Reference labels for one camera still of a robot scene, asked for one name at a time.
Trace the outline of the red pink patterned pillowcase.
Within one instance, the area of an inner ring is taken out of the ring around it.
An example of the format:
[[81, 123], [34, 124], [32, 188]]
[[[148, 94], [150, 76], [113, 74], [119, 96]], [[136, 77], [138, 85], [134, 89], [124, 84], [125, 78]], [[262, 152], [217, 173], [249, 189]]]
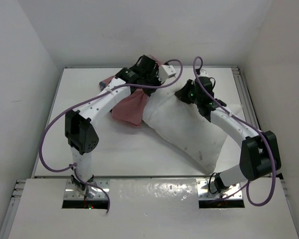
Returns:
[[[116, 75], [111, 76], [99, 84], [100, 89], [103, 90], [109, 85], [112, 79], [116, 78]], [[117, 105], [111, 110], [112, 118], [120, 122], [129, 124], [131, 126], [139, 127], [142, 123], [143, 112], [147, 101], [152, 93], [156, 91], [155, 88], [139, 88], [138, 85], [130, 87], [131, 94], [121, 100]]]

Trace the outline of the white pillow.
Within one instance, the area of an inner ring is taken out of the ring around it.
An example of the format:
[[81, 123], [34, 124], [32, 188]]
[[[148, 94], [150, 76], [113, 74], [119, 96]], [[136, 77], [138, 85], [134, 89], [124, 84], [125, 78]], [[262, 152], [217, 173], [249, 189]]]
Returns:
[[209, 175], [239, 162], [236, 142], [200, 116], [195, 105], [178, 100], [173, 90], [161, 89], [149, 97], [143, 122], [158, 144], [153, 152], [157, 175]]

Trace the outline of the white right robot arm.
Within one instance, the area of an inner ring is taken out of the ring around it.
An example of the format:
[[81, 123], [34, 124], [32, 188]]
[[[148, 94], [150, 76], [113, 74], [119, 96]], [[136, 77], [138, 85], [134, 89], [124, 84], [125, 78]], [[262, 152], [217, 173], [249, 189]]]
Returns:
[[234, 184], [276, 173], [282, 164], [276, 135], [272, 131], [261, 132], [236, 117], [226, 103], [214, 98], [213, 88], [210, 78], [199, 77], [188, 80], [175, 95], [184, 103], [195, 104], [202, 117], [220, 127], [241, 148], [239, 164], [213, 177], [217, 194]]

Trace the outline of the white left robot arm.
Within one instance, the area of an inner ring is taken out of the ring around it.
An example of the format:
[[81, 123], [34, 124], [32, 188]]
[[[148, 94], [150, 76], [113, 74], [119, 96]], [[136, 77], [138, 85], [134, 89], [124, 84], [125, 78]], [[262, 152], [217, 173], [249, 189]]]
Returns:
[[71, 148], [74, 169], [72, 182], [80, 191], [85, 191], [85, 181], [92, 181], [92, 151], [99, 143], [96, 133], [98, 121], [121, 100], [134, 92], [138, 85], [146, 85], [146, 93], [151, 94], [157, 86], [175, 76], [170, 65], [158, 63], [142, 56], [139, 63], [130, 68], [122, 68], [101, 90], [98, 99], [90, 101], [65, 115], [65, 136]]

